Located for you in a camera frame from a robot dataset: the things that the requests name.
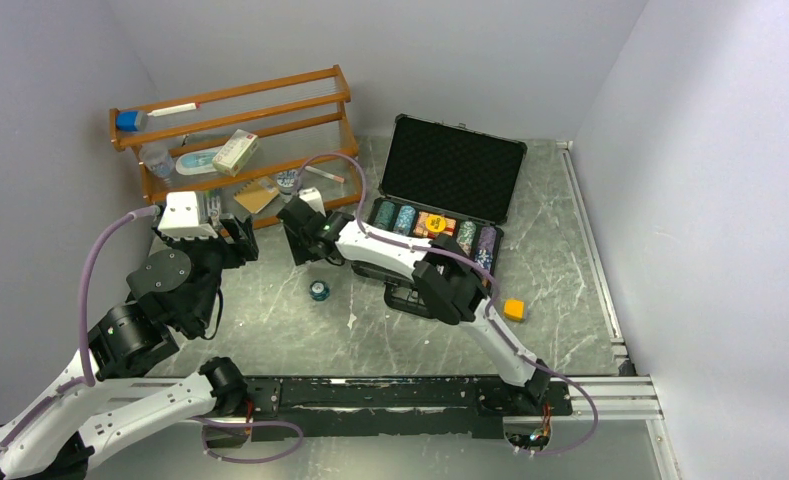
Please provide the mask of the yellow big blind button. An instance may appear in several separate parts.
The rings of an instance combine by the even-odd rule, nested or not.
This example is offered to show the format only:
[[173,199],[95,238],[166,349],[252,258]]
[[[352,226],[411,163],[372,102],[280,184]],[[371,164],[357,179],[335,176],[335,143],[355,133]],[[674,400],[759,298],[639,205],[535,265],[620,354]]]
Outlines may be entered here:
[[447,219],[440,215],[429,215],[425,226],[430,233],[440,234],[447,229]]

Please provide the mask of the black poker set case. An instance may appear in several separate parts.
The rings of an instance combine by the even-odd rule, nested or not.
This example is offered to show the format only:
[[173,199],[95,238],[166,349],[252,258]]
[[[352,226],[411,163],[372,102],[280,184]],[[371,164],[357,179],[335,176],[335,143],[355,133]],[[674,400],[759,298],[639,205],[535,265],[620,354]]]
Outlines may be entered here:
[[[497,231],[494,263],[489,271],[493,272],[504,237],[501,227],[507,221],[527,153],[526,143],[520,140],[400,114],[394,121],[378,184],[380,196],[372,204],[367,223],[373,226],[379,205],[385,200],[396,205],[389,232],[403,205],[416,210],[412,230],[420,212],[454,218],[457,226],[451,237],[455,241],[460,223],[470,220],[477,227],[471,254],[467,255],[472,261],[480,230],[492,226]],[[418,238],[412,230],[407,237]]]

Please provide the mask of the white dealer button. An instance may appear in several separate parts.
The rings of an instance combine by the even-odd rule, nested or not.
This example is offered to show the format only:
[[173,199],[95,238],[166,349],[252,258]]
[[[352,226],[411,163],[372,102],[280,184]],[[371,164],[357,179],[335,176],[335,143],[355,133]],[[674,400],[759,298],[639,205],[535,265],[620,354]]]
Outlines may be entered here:
[[526,317],[526,304],[519,299],[508,298],[503,305],[503,316],[513,322],[522,322]]

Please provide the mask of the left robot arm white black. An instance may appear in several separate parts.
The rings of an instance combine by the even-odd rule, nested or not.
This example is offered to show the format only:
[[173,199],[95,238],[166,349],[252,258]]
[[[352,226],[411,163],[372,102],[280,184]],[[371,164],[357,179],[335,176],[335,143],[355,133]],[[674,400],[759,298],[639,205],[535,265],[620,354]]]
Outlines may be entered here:
[[203,239],[167,238],[132,272],[127,300],[95,325],[62,373],[14,419],[0,425],[0,479],[82,479],[128,446],[209,414],[231,416],[248,399],[234,362],[215,357],[189,376],[116,409],[157,364],[176,354],[175,334],[205,338],[222,312],[222,273],[254,261],[250,220],[230,214]]

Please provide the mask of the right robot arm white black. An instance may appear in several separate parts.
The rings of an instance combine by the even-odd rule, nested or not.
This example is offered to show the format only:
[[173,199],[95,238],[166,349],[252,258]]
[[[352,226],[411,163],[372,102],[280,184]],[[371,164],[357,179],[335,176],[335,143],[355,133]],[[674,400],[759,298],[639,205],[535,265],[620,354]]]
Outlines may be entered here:
[[487,283],[490,273],[448,235],[410,238],[350,214],[325,215],[295,196],[277,214],[298,264],[343,260],[411,281],[432,319],[465,331],[510,387],[512,406],[532,414],[548,399],[550,373],[503,322]]

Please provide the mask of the marker pen set pack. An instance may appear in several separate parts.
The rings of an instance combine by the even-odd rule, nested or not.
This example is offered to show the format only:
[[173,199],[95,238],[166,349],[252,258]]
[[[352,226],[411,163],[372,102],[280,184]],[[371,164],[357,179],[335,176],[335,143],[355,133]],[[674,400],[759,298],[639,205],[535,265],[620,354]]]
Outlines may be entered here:
[[219,217],[223,212],[222,190],[211,189],[204,193],[204,204],[210,217]]

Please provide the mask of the yellow notepad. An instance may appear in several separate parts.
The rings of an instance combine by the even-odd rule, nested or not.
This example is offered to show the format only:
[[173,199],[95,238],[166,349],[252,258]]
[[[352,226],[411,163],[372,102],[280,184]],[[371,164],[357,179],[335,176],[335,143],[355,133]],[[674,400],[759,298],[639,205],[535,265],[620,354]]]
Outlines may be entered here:
[[269,177],[261,177],[242,187],[234,200],[251,214],[259,214],[278,196],[276,184]]

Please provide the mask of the cleaning gel jar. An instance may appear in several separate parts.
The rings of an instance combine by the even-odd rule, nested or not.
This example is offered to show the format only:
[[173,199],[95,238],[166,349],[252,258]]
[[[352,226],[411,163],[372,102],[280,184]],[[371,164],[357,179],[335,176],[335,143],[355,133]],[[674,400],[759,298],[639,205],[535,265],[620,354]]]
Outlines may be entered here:
[[274,181],[279,190],[279,196],[284,203],[288,203],[299,192],[301,183],[299,182],[299,171],[297,169],[277,173]]

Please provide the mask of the white pink pen lower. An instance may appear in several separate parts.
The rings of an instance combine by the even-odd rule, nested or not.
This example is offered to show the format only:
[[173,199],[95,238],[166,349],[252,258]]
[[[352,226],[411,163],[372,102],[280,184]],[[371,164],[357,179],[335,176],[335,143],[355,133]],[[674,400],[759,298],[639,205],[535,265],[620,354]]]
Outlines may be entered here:
[[340,175],[336,175],[334,173],[327,172],[325,170],[322,170],[322,169],[319,169],[319,168],[316,168],[316,167],[313,167],[313,166],[307,166],[305,168],[305,170],[307,172],[313,173],[313,174],[318,175],[320,177],[323,177],[323,178],[326,178],[328,180],[337,182],[339,184],[344,184],[345,183],[345,178],[344,177],[342,177]]

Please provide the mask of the green chip stack row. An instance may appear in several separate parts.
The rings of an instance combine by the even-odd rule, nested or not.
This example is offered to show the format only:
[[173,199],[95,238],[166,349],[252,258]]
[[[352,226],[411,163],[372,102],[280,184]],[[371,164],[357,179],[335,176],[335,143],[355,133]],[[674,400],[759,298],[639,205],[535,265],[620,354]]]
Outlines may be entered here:
[[373,226],[388,231],[391,227],[395,211],[395,204],[388,200],[382,201],[374,217]]

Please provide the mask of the white green carton box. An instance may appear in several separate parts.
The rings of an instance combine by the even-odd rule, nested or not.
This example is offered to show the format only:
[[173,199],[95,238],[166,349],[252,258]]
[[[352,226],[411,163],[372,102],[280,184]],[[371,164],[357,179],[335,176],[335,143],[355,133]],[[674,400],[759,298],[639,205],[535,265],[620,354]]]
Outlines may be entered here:
[[259,137],[238,129],[221,147],[213,160],[218,173],[234,177],[248,163],[259,147]]

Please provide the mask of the oval light blue dish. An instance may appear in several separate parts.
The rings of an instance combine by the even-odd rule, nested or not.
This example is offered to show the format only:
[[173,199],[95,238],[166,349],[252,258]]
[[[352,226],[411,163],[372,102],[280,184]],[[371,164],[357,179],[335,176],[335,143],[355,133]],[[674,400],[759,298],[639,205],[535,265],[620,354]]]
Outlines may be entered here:
[[216,173],[213,160],[220,150],[220,147],[213,147],[184,153],[177,158],[175,170],[183,176]]

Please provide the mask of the light blue red chip row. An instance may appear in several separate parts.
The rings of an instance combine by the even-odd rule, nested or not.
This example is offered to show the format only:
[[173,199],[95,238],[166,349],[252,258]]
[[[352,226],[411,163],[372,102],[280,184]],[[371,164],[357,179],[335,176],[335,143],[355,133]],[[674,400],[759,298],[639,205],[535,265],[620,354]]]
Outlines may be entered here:
[[410,205],[403,205],[397,214],[392,232],[398,235],[407,236],[412,230],[416,210]]

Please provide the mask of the orange wooden shelf rack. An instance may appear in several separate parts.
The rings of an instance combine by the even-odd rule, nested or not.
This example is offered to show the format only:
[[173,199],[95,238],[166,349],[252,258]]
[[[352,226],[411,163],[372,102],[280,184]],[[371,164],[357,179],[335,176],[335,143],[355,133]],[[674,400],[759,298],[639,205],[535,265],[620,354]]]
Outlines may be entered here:
[[139,163],[149,204],[201,194],[257,228],[301,188],[327,209],[358,202],[359,153],[339,65],[109,111],[110,142]]

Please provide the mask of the red playing card deck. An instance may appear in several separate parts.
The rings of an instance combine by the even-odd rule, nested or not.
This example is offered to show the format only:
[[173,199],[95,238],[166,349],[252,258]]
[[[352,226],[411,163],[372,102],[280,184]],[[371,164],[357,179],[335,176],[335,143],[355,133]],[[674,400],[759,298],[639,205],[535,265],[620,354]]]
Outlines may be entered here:
[[412,234],[418,238],[436,238],[438,235],[452,236],[455,233],[457,221],[451,217],[429,212],[420,212]]

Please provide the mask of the clear plastic bottle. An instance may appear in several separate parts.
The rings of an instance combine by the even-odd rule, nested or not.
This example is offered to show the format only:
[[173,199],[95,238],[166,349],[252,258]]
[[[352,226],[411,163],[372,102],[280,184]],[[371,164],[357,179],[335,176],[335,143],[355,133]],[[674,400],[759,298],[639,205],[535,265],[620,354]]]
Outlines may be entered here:
[[162,144],[149,143],[141,147],[139,156],[145,167],[157,178],[169,180],[175,164],[169,150]]

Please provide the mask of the white red pen top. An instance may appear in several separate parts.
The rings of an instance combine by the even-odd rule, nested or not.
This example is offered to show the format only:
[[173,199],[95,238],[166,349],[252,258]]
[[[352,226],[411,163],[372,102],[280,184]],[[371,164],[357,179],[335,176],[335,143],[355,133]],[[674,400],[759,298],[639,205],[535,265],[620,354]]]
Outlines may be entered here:
[[188,111],[193,111],[193,110],[197,110],[199,108],[200,108],[200,104],[199,103],[197,103],[197,102],[190,102],[190,103],[184,103],[184,104],[178,104],[178,105],[173,105],[173,106],[167,106],[167,107],[153,109],[153,110],[148,112],[148,115],[150,117],[163,117],[163,116],[169,116],[169,115],[184,113],[184,112],[188,112]]

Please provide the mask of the green orange chip row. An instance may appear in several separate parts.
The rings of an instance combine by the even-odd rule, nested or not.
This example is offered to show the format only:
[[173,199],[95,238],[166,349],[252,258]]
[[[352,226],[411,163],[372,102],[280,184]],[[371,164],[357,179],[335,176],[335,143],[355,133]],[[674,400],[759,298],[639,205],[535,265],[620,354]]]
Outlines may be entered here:
[[459,225],[456,242],[466,255],[471,254],[476,230],[476,224],[470,220],[463,221]]

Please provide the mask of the blue white eraser block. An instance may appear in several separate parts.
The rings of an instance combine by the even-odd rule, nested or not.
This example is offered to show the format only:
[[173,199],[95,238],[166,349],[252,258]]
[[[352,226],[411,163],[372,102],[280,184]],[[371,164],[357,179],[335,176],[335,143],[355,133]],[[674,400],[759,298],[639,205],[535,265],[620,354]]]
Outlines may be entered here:
[[120,111],[115,118],[115,128],[123,132],[140,132],[146,128],[149,115],[141,110]]

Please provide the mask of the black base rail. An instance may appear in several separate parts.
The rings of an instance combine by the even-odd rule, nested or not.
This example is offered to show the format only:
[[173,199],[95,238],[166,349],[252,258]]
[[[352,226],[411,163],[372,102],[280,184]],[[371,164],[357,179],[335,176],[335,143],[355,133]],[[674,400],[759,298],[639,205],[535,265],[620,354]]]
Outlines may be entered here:
[[206,426],[210,448],[305,437],[468,434],[506,439],[512,417],[568,416],[569,388],[553,381],[538,402],[497,375],[417,377],[250,376],[247,397],[233,420],[256,422],[251,431]]

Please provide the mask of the aluminium frame rail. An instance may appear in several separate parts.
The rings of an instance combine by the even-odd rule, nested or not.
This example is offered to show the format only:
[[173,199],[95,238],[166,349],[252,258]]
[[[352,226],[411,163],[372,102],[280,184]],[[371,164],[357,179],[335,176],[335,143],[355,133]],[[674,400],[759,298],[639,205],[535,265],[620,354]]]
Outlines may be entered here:
[[616,375],[582,376],[577,382],[592,397],[588,403],[580,394],[572,396],[575,414],[591,417],[594,412],[606,421],[653,421],[662,418],[662,410],[652,379],[638,375],[634,368],[622,327],[615,309],[610,286],[598,251],[587,207],[571,156],[572,143],[559,141],[557,150],[571,191],[575,216],[581,230],[586,258],[593,274],[605,328],[610,340]]

